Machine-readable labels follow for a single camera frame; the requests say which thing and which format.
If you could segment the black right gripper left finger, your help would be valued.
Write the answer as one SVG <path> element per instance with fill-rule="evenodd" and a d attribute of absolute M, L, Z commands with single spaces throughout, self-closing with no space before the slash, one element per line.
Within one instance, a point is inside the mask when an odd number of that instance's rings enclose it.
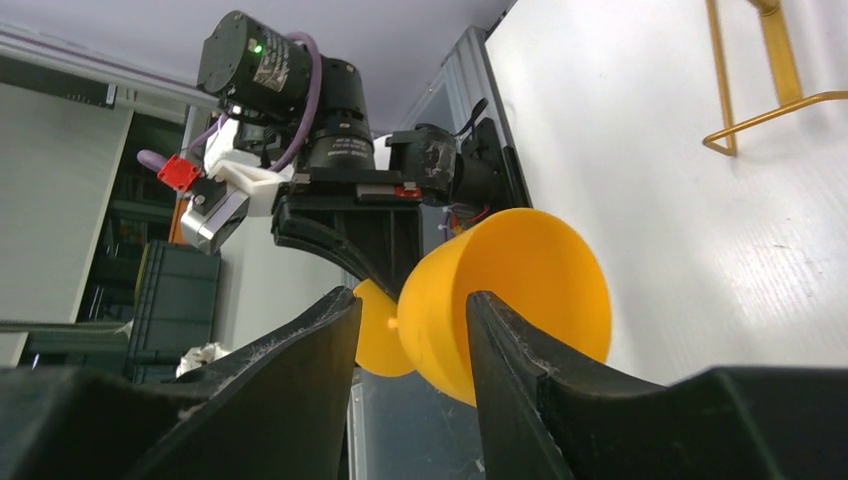
<path fill-rule="evenodd" d="M 362 303 L 296 319 L 162 384 L 83 367 L 1 372 L 5 479 L 333 479 Z"/>

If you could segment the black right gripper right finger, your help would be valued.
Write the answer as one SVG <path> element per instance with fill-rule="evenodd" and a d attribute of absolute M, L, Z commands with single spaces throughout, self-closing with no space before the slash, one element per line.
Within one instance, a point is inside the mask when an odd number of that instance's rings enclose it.
<path fill-rule="evenodd" d="M 491 292 L 467 301 L 491 479 L 843 479 L 847 373 L 720 366 L 670 386 L 591 359 Z"/>

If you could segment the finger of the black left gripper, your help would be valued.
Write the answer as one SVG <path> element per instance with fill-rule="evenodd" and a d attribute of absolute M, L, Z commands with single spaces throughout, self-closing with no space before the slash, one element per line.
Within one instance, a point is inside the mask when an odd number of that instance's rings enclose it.
<path fill-rule="evenodd" d="M 394 301 L 423 258 L 419 211 L 282 211 L 271 233 L 276 245 L 328 260 Z"/>

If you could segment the yellow wine glass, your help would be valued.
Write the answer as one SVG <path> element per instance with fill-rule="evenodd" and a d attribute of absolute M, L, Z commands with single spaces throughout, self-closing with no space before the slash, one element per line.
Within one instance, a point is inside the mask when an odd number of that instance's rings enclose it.
<path fill-rule="evenodd" d="M 476 404 L 466 300 L 490 291 L 536 328 L 590 358 L 607 360 L 612 306 L 602 268 L 571 226 L 549 213 L 496 213 L 438 246 L 392 300 L 374 281 L 362 301 L 355 361 L 382 377 L 417 372 L 447 396 Z"/>

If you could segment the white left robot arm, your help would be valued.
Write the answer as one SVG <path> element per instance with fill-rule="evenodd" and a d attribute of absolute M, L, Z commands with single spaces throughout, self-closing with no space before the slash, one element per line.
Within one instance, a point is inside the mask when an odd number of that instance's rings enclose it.
<path fill-rule="evenodd" d="M 215 254 L 246 218 L 269 217 L 277 246 L 397 298 L 425 254 L 425 212 L 458 209 L 469 225 L 531 203 L 484 39 L 467 29 L 403 129 L 381 136 L 357 67 L 227 13 L 202 47 L 196 86 L 222 118 L 193 141 L 206 155 L 185 187 L 185 238 Z"/>

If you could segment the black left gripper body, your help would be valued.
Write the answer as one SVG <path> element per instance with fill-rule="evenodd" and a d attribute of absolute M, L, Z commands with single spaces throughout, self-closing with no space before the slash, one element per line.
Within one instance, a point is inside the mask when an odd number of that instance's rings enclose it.
<path fill-rule="evenodd" d="M 300 236 L 295 223 L 311 221 L 343 238 L 419 239 L 422 199 L 419 182 L 396 170 L 298 166 L 274 199 L 272 234 Z"/>

